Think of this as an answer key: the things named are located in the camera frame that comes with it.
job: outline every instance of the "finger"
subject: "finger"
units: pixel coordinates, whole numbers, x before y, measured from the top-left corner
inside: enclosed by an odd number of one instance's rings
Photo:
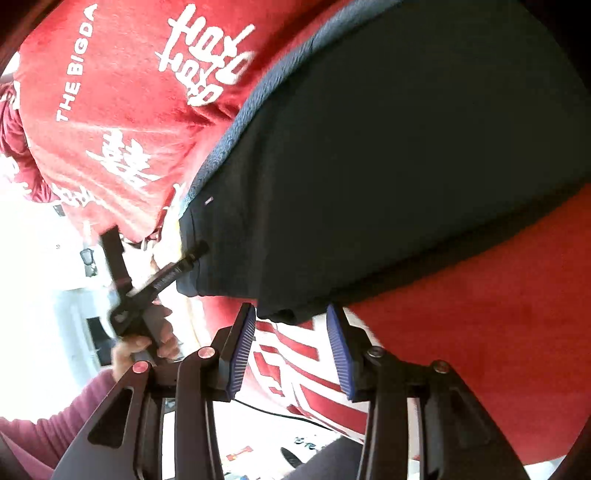
[[[165,355],[158,354],[160,358],[166,358],[168,360],[176,360],[180,355],[181,349],[178,346],[167,352]]]
[[[162,331],[160,332],[160,341],[166,343],[173,337],[173,325],[168,320],[165,320],[164,325],[162,325]]]
[[[158,356],[162,358],[177,358],[179,353],[178,339],[175,336],[158,349]]]
[[[163,319],[170,314],[172,314],[172,310],[166,308],[164,305],[150,305],[144,312],[144,319],[145,320],[158,320]]]
[[[151,343],[152,341],[147,337],[132,335],[125,337],[117,345],[115,345],[113,352],[119,358],[129,357],[134,353],[143,352]]]

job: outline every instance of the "clamp jaw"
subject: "clamp jaw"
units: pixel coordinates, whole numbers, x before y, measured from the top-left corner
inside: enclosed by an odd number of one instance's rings
[[[134,290],[123,259],[123,245],[119,228],[114,226],[100,236],[100,243],[117,295],[118,305],[109,314],[109,323],[116,336],[141,335],[152,340],[145,352],[135,355],[136,360],[146,360],[161,365],[165,360],[158,357],[158,339],[161,325],[153,325],[144,318],[144,312],[158,295],[185,273],[191,271],[196,262],[209,251],[207,243],[200,241],[181,260],[166,265],[140,290]]]
[[[53,480],[162,480],[166,398],[176,398],[176,480],[222,480],[213,402],[234,398],[246,370],[256,314],[242,305],[212,346],[181,362],[136,362],[86,422]]]
[[[403,479],[408,469],[407,399],[419,404],[422,480],[528,480],[484,407],[444,361],[400,361],[330,305],[327,327],[341,389],[369,401],[359,480]]]

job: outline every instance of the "red fabric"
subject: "red fabric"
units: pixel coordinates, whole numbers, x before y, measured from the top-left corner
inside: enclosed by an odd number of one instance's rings
[[[287,411],[293,415],[301,415],[302,417],[304,416],[300,409],[294,405],[289,405],[287,407]]]
[[[299,412],[300,412],[300,413],[301,413],[301,414],[302,414],[304,417],[306,417],[307,419],[312,419],[312,420],[315,420],[315,421],[319,421],[319,422],[323,423],[324,425],[326,425],[327,427],[330,427],[330,428],[331,428],[331,429],[333,429],[334,431],[336,431],[336,432],[339,432],[341,435],[348,436],[348,435],[347,435],[347,433],[346,433],[346,432],[344,432],[343,430],[340,430],[339,428],[335,427],[334,425],[332,425],[332,424],[330,424],[330,423],[328,423],[328,422],[326,422],[326,421],[322,420],[322,419],[321,419],[321,418],[319,418],[318,416],[316,416],[316,415],[314,415],[314,414],[311,414],[309,411],[307,411],[307,410],[306,410],[306,409],[305,409],[305,408],[304,408],[304,407],[303,407],[303,406],[300,404],[300,402],[299,402],[299,401],[297,402],[297,405],[298,405],[298,406],[297,406],[297,409],[298,409],[298,411],[299,411]]]
[[[88,219],[95,235],[117,223],[142,241],[175,194],[186,193],[262,75],[349,1],[216,0],[193,15],[184,0],[62,2],[22,45],[15,76],[31,152],[69,217],[78,226]],[[186,32],[167,56],[169,22],[184,12]],[[201,30],[187,33],[195,22]],[[210,34],[225,37],[208,53]],[[204,74],[206,95],[172,70],[193,72],[198,83],[199,72],[188,70],[198,60],[203,73],[213,67]],[[228,68],[216,69],[216,61]]]
[[[354,410],[345,405],[332,401],[318,393],[301,386],[308,405],[316,411],[323,412],[324,416],[338,425],[347,427],[354,432],[364,433],[367,423],[365,412]]]
[[[5,177],[18,186],[27,200],[49,203],[58,200],[43,179],[29,151],[21,116],[15,109],[17,92],[12,83],[0,85],[0,154]]]
[[[448,360],[521,460],[536,463],[565,455],[591,414],[590,285],[587,186],[509,241],[350,308],[399,358],[425,365]],[[230,325],[242,303],[201,300],[212,332]],[[260,343],[269,333],[256,335]],[[274,345],[281,352],[282,344]],[[334,417],[326,405],[315,405],[325,418]]]
[[[258,371],[261,373],[261,375],[264,375],[265,377],[271,377],[273,380],[279,383],[279,386],[281,386],[281,371],[279,367],[276,367],[275,365],[269,365],[267,362],[265,362],[265,359],[259,352],[255,352],[254,357]]]
[[[314,325],[312,324],[312,320],[308,320],[307,322],[300,323],[300,328],[305,328],[308,330],[314,330]]]
[[[275,387],[269,387],[269,391],[275,395],[279,395],[280,397],[285,397],[281,390],[277,390]]]
[[[301,342],[296,342],[289,337],[286,337],[281,332],[273,328],[273,325],[267,322],[257,322],[256,329],[262,332],[270,332],[277,335],[277,338],[283,345],[289,347],[294,352],[304,355],[312,360],[318,360],[318,350],[310,345],[305,345]]]
[[[279,353],[279,350],[274,346],[261,345],[261,350],[267,353]]]
[[[333,382],[329,382],[328,380],[325,380],[324,378],[320,378],[317,377],[316,375],[306,372],[304,369],[298,367],[297,365],[291,363],[289,360],[285,359],[285,363],[287,365],[289,365],[290,367],[292,367],[293,370],[295,370],[296,372],[298,372],[300,375],[303,375],[306,378],[309,378],[310,380],[312,380],[315,383],[318,383],[319,385],[324,385],[326,388],[331,388],[332,390],[336,391],[336,392],[341,392],[342,390],[340,389],[340,385],[337,383],[333,383]]]

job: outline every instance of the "maroon sleeve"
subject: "maroon sleeve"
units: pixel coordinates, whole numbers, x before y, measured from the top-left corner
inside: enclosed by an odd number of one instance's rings
[[[8,421],[0,432],[45,465],[55,468],[80,429],[115,385],[111,370],[101,372],[72,404],[50,419]]]
[[[0,153],[14,160],[11,181],[23,187],[24,197],[37,203],[59,200],[43,179],[27,145],[21,115],[13,108],[16,91],[12,83],[0,85]]]

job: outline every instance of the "black pants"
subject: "black pants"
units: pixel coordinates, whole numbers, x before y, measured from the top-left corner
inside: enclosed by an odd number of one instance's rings
[[[181,219],[210,252],[177,287],[298,323],[408,284],[558,205],[536,202],[591,172],[590,130],[589,92],[521,4],[405,1],[266,101]]]
[[[355,480],[361,461],[362,445],[340,438],[300,465],[284,480]]]

